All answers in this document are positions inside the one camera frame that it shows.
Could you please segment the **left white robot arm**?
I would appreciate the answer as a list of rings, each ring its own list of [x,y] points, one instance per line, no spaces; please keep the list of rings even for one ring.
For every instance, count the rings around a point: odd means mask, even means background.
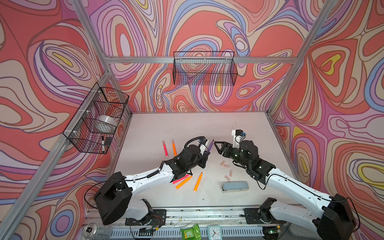
[[[175,182],[196,166],[203,169],[209,154],[204,144],[189,145],[179,155],[163,161],[157,169],[137,175],[112,174],[94,195],[102,223],[110,225],[120,218],[145,219],[152,211],[149,202],[145,199],[135,202],[132,198],[159,185]]]

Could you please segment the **purple pen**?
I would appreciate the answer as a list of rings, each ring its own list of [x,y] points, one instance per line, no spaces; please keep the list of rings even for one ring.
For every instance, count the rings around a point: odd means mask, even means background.
[[[209,146],[208,146],[208,148],[207,148],[207,151],[206,151],[206,154],[207,154],[207,155],[210,153],[210,151],[211,151],[211,149],[212,149],[212,146],[213,146],[213,144],[214,144],[214,141],[215,141],[215,140],[212,140],[212,141],[210,142],[210,144],[209,144]]]

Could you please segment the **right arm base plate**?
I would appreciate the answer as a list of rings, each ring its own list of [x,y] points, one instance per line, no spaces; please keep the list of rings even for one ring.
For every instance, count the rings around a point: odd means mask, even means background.
[[[270,210],[259,208],[245,208],[243,217],[246,219],[247,224],[285,224],[285,221],[279,221],[274,218]]]

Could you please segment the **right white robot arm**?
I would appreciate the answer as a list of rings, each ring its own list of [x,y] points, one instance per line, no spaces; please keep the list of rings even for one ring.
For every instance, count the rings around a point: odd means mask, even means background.
[[[315,232],[323,240],[348,240],[360,228],[360,218],[353,214],[356,207],[348,197],[330,196],[288,176],[263,160],[253,141],[216,141],[214,145],[219,155],[244,169],[262,190],[274,188],[301,204],[296,207],[267,198],[256,213],[261,222],[289,222]]]

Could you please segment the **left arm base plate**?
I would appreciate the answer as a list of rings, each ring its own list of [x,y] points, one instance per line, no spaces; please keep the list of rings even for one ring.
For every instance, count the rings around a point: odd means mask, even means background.
[[[167,210],[155,209],[149,212],[142,220],[126,218],[126,226],[150,226],[152,228],[161,227],[166,223]]]

